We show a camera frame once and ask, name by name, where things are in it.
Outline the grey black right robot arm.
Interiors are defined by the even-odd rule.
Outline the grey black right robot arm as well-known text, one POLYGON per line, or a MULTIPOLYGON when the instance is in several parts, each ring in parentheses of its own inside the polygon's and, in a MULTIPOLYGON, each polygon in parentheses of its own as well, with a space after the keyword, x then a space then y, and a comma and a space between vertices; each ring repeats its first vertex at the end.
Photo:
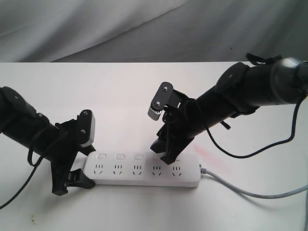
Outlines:
POLYGON ((151 150, 170 165, 202 132, 221 124, 227 118, 253 114, 262 106, 293 104, 295 106, 291 135, 274 146, 290 142, 295 136, 299 107, 308 96, 308 64, 280 55, 267 59, 246 54, 250 65, 242 62, 229 67, 217 83, 196 99, 162 82, 148 110, 153 120, 162 119, 163 126, 151 150))

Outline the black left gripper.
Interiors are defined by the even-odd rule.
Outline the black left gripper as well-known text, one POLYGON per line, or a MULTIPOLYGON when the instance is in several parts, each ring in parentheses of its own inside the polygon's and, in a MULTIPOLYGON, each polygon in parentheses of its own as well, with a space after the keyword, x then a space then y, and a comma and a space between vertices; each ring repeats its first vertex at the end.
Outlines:
POLYGON ((77 151, 88 156, 95 152, 91 144, 87 147, 78 147, 76 143, 76 121, 66 121, 56 124, 60 129, 58 140, 51 147, 51 178, 52 193, 64 195, 68 193, 68 187, 78 187, 91 189, 95 187, 95 182, 89 179, 82 169, 71 171, 72 165, 77 156, 77 151))

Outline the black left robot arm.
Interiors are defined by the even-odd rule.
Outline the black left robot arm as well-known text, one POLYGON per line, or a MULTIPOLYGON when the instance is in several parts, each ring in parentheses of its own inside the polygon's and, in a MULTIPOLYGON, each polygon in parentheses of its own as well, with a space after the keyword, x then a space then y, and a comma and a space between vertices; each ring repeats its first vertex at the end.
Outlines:
POLYGON ((50 162, 53 194, 64 195, 68 187, 95 186, 82 169, 71 169, 77 153, 89 155, 95 151, 95 117, 90 109, 84 109, 75 119, 52 124, 14 89, 2 87, 0 131, 28 149, 31 166, 37 166, 32 161, 33 153, 50 162))

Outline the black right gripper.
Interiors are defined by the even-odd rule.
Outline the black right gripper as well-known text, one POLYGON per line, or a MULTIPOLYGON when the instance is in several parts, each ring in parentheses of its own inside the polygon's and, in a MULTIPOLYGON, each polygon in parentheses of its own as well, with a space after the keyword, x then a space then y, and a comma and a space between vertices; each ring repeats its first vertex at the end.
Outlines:
POLYGON ((195 100, 185 101, 179 109, 167 109, 163 121, 165 124, 150 149, 155 153, 164 153, 160 159, 170 165, 205 127, 195 100))

